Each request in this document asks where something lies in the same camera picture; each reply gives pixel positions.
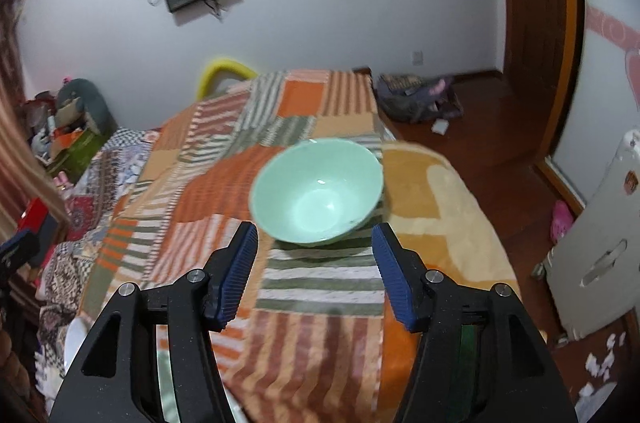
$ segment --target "floral bedspread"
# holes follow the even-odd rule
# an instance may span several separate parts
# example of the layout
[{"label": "floral bedspread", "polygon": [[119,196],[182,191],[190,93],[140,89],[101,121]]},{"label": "floral bedspread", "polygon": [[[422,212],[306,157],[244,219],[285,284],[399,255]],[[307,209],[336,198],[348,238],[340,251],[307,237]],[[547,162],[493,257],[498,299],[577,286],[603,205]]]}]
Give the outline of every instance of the floral bedspread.
[{"label": "floral bedspread", "polygon": [[63,349],[68,324],[76,316],[82,291],[119,200],[138,180],[156,131],[118,129],[92,160],[73,189],[68,241],[58,244],[42,274],[37,296],[40,352],[36,387],[50,409],[63,379]]}]

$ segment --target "pink slipper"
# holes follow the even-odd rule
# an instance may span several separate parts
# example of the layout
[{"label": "pink slipper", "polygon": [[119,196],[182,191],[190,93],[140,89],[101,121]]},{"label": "pink slipper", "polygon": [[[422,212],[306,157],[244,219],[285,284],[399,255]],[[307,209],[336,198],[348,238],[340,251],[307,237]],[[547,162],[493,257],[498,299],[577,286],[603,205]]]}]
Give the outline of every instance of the pink slipper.
[{"label": "pink slipper", "polygon": [[558,244],[558,241],[566,235],[569,228],[574,223],[574,216],[564,200],[556,200],[554,204],[554,212],[551,218],[551,241]]}]

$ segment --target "wooden floor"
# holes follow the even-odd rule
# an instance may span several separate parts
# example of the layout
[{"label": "wooden floor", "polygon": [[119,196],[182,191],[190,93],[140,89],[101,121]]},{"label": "wooden floor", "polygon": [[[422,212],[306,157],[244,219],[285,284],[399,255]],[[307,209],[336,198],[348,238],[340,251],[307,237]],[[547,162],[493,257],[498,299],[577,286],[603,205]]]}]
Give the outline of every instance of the wooden floor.
[{"label": "wooden floor", "polygon": [[[558,199],[554,191],[532,168],[534,154],[545,128],[546,115],[520,103],[505,81],[474,78],[455,85],[465,109],[462,118],[452,120],[446,135],[431,132],[431,122],[408,125],[395,123],[402,138],[434,149],[449,159],[480,207],[494,225],[513,265],[522,300],[539,329],[549,340],[562,332],[553,300],[545,281],[529,274],[551,249],[549,225]],[[589,353],[602,362],[611,333],[620,335],[618,320],[579,342],[553,350],[553,356],[572,398],[588,382],[597,389],[584,368]],[[614,348],[611,379],[630,359],[629,345]]]}]

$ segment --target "green bowl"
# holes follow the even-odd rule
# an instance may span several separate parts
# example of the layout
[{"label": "green bowl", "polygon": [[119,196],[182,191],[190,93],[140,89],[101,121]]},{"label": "green bowl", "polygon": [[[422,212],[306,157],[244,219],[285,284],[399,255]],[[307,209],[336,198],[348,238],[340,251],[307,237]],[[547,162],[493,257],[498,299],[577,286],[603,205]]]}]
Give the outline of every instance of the green bowl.
[{"label": "green bowl", "polygon": [[274,239],[326,244],[367,219],[382,184],[382,165],[363,146],[344,139],[312,139],[264,166],[251,188],[249,209]]}]

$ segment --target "pink wall border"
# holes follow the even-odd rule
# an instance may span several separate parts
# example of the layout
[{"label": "pink wall border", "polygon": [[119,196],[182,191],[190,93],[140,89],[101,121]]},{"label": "pink wall border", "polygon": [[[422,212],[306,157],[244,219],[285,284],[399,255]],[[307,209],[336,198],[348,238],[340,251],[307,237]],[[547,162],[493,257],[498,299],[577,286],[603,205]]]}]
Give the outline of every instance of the pink wall border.
[{"label": "pink wall border", "polygon": [[629,49],[640,49],[640,32],[593,6],[587,6],[584,25],[588,30],[616,44],[625,53]]},{"label": "pink wall border", "polygon": [[592,6],[587,6],[584,25],[587,30],[599,34],[622,49],[621,54],[625,57],[626,79],[640,110],[640,53],[638,51],[640,50],[640,32]]}]

